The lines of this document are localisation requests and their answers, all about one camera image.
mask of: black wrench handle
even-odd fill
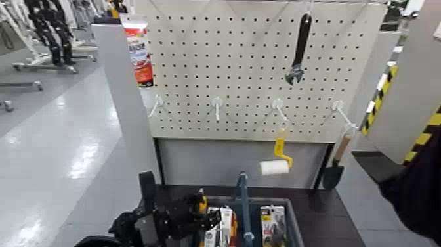
[[[309,31],[311,29],[312,17],[306,13],[300,22],[299,36],[297,38],[297,48],[295,50],[294,62],[291,66],[300,64],[305,53],[306,43],[308,42]]]

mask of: caster wheel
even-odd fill
[[[93,55],[89,55],[89,58],[92,60],[92,62],[97,62],[98,59],[94,57]]]
[[[38,91],[42,91],[43,90],[43,86],[41,85],[40,81],[36,81],[33,84],[37,87]]]
[[[12,103],[11,101],[5,101],[5,111],[6,112],[12,112],[14,110],[14,108],[12,107]]]
[[[78,74],[78,70],[74,68],[73,66],[68,66],[68,70],[72,72],[73,74]]]

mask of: yellow paint roller handle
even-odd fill
[[[284,154],[284,146],[285,139],[283,137],[278,137],[276,144],[274,145],[274,155],[288,161],[288,167],[291,168],[293,166],[293,159]]]

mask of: product label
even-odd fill
[[[150,62],[150,54],[147,49],[147,30],[145,28],[125,28],[125,34],[138,86],[153,86],[152,63]]]

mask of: yellow tool part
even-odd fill
[[[207,209],[207,205],[208,205],[207,197],[206,197],[206,196],[203,196],[203,202],[200,202],[200,203],[199,203],[199,212],[200,212],[200,213],[205,212],[206,209]]]
[[[274,145],[274,155],[288,161],[288,167],[293,166],[293,159],[284,154],[285,146],[285,129],[279,130],[279,136],[277,137],[276,144]]]

